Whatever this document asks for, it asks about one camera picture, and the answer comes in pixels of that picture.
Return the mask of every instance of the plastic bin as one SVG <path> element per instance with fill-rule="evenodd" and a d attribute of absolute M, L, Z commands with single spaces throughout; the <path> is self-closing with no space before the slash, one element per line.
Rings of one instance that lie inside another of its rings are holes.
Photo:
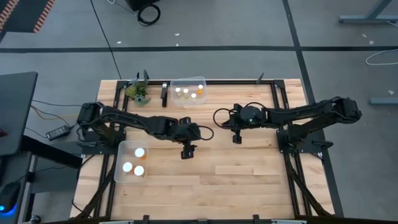
<path fill-rule="evenodd" d="M 201 94 L 199 94 L 199 85 L 203 87 L 201 89 Z M 207 99 L 205 77 L 191 77 L 172 80 L 170 82 L 170 86 L 172 99 L 176 106 L 199 105 L 204 103 Z M 180 89 L 179 94 L 176 92 L 176 88 Z M 196 94 L 196 98 L 192 98 L 192 93 Z"/>
<path fill-rule="evenodd" d="M 138 150 L 136 153 L 136 150 L 139 148 L 144 150 L 143 156 L 142 153 L 140 155 L 140 150 Z M 147 175 L 148 153 L 148 143 L 145 141 L 122 141 L 119 144 L 118 159 L 116 161 L 116 170 L 114 173 L 114 181 L 122 184 L 140 183 L 145 181 L 145 177 Z M 129 167 L 128 163 L 132 164 L 132 169 L 129 172 L 126 172 L 124 168 Z M 144 173 L 140 176 L 134 174 L 134 171 L 139 170 L 136 169 L 137 166 L 141 166 L 144 168 Z"/>

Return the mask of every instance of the gray floor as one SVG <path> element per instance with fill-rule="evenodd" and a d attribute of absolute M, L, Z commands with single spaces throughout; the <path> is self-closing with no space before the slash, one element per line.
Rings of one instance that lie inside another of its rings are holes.
<path fill-rule="evenodd" d="M 375 2 L 289 1 L 302 46 L 398 45 L 398 27 L 337 23 L 340 14 L 364 14 Z M 94 3 L 113 47 L 293 44 L 282 1 L 161 1 L 158 5 L 162 17 L 150 27 L 141 27 L 134 14 L 106 0 Z M 398 1 L 386 12 L 398 14 Z M 7 47 L 106 47 L 106 42 L 89 0 L 57 0 L 38 34 L 8 33 L 0 44 L 0 48 Z M 315 98 L 349 96 L 358 102 L 364 115 L 356 124 L 325 130 L 327 140 L 335 143 L 330 154 L 346 217 L 398 220 L 398 108 L 373 107 L 367 102 L 372 96 L 398 94 L 398 65 L 366 65 L 365 58 L 373 53 L 303 54 Z M 123 78 L 131 78 L 143 69 L 151 78 L 256 78 L 262 72 L 264 78 L 301 78 L 295 52 L 118 52 L 115 58 Z M 375 61 L 396 62 L 398 53 Z M 118 78 L 109 53 L 0 54 L 1 74 L 28 71 L 39 73 L 35 99 L 63 104 L 94 101 L 100 80 Z M 55 114 L 79 111 L 34 105 Z M 75 118 L 68 122 L 73 124 Z M 61 121 L 44 121 L 32 112 L 27 124 L 42 134 L 61 125 Z M 26 134 L 47 142 L 30 131 Z M 71 134 L 63 141 L 74 139 L 75 134 Z M 39 164 L 53 166 L 44 161 Z M 62 172 L 59 174 L 65 177 L 76 175 L 73 170 L 53 172 Z M 34 212 L 46 222 L 68 218 L 75 184 L 71 181 L 57 193 L 40 194 Z"/>

